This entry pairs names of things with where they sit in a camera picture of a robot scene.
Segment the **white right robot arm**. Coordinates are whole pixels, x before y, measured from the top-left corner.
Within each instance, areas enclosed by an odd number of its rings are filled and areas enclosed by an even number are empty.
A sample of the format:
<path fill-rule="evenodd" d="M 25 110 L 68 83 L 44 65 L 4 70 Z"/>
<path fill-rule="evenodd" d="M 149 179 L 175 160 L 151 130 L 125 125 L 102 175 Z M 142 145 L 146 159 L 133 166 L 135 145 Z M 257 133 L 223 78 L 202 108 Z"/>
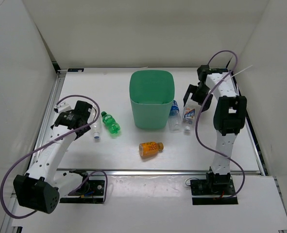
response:
<path fill-rule="evenodd" d="M 213 117 L 213 125 L 217 133 L 216 149 L 211 172 L 216 176 L 228 178 L 230 174 L 230 160 L 234 141 L 240 130 L 245 125 L 247 99 L 236 93 L 231 79 L 222 81 L 228 74 L 224 68 L 210 68 L 209 65 L 201 65 L 197 69 L 198 85 L 189 85 L 183 98 L 184 105 L 190 100 L 203 106 L 203 110 L 209 109 L 212 98 L 217 100 Z M 219 82 L 222 83 L 209 91 Z"/>

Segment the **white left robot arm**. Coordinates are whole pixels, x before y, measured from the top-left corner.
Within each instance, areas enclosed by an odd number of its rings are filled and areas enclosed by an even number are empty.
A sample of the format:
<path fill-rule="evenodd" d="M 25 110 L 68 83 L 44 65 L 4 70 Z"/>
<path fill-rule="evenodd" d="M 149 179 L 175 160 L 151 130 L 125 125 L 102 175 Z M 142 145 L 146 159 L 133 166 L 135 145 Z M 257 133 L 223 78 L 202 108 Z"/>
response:
<path fill-rule="evenodd" d="M 20 206 L 50 214 L 56 208 L 60 198 L 75 190 L 85 194 L 90 183 L 86 173 L 72 171 L 55 179 L 57 168 L 70 144 L 90 130 L 86 125 L 92 112 L 92 105 L 77 101 L 74 109 L 61 103 L 59 116 L 52 125 L 50 146 L 43 149 L 35 163 L 24 175 L 17 175 L 13 185 Z"/>

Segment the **clear bottle white blue label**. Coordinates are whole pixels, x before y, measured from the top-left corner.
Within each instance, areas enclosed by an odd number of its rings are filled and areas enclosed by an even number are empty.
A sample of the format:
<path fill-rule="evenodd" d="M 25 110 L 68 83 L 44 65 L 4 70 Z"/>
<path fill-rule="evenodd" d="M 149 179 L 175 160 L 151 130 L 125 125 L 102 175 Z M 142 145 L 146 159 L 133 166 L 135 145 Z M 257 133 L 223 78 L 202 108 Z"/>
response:
<path fill-rule="evenodd" d="M 195 120 L 195 105 L 187 103 L 184 106 L 183 111 L 183 126 L 185 133 L 190 133 L 194 120 Z"/>

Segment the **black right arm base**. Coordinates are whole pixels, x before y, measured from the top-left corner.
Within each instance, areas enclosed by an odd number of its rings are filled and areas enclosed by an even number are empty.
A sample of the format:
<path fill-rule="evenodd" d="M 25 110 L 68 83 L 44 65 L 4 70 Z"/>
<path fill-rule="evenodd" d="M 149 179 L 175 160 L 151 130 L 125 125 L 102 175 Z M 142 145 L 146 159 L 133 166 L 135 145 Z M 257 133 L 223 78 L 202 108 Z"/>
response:
<path fill-rule="evenodd" d="M 189 178 L 185 185 L 191 188 L 193 205 L 237 205 L 231 175 L 206 173 L 204 179 Z"/>

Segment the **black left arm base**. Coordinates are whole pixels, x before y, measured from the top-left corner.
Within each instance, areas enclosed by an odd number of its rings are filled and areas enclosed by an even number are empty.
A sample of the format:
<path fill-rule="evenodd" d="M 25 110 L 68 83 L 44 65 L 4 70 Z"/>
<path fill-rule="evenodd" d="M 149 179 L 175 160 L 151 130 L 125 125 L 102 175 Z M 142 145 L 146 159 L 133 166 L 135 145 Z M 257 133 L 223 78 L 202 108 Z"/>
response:
<path fill-rule="evenodd" d="M 71 204 L 104 204 L 107 196 L 108 176 L 103 170 L 88 173 L 84 170 L 72 170 L 70 173 L 79 174 L 83 184 L 79 189 L 60 198 L 60 203 Z"/>

